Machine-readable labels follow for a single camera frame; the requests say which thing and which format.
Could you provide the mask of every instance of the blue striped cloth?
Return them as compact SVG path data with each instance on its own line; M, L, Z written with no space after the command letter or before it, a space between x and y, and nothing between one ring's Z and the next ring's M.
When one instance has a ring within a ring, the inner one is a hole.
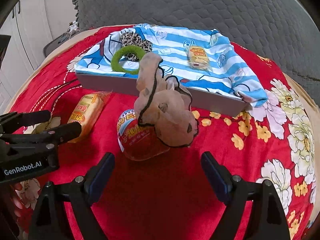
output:
M175 75L185 87L191 87L231 98L242 99L253 107L259 107L268 100L261 83L246 62L234 51L229 39L217 30L200 31L182 27L154 26L138 24L111 33L82 55L75 64L76 73L94 75L116 75L137 78L123 72L113 72L110 66L113 54L122 47L121 35L124 32L138 33L143 40L153 43L152 51L159 54L160 64L165 74ZM206 51L211 68L195 70L190 68L186 48L201 46ZM133 70L139 63L120 60L124 69Z

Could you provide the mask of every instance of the wall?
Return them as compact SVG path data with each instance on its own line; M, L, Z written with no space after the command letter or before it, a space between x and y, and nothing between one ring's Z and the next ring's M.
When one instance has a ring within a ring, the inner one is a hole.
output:
M66 32L69 23L76 19L77 11L72 0L44 0L53 39Z

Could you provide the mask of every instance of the cabinet door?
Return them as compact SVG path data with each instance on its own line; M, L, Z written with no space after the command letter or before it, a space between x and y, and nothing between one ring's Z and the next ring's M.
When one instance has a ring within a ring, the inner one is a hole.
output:
M3 114L10 100L11 100L11 97L9 93L4 88L3 84L0 83L0 115Z
M52 41L44 0L20 0L15 6L21 40L34 69L44 60L43 48Z
M10 35L11 39L0 69L0 82L11 97L19 90L27 78L34 72L24 50L16 17L9 14L0 29L0 34Z

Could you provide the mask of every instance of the packaged snack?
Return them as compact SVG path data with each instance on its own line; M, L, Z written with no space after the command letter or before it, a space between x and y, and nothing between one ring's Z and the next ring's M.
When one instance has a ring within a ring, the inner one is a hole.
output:
M209 58L200 46L190 46L188 48L189 64L192 68L207 70L209 67Z
M93 94L84 95L76 108L73 110L68 123L78 122L81 124L82 131L79 137L68 141L76 143L87 136L95 122L97 121L103 106L110 97L111 92L97 92Z
M133 109L120 115L117 133L121 151L133 161L143 161L170 149L158 139L154 127L138 125Z

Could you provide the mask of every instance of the red packaged food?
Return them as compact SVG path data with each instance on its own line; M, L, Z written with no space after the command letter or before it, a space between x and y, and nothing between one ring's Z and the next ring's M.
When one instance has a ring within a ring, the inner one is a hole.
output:
M138 125L133 109L126 110L120 115L117 133L121 151L133 161L147 160L170 149L157 138L152 126Z

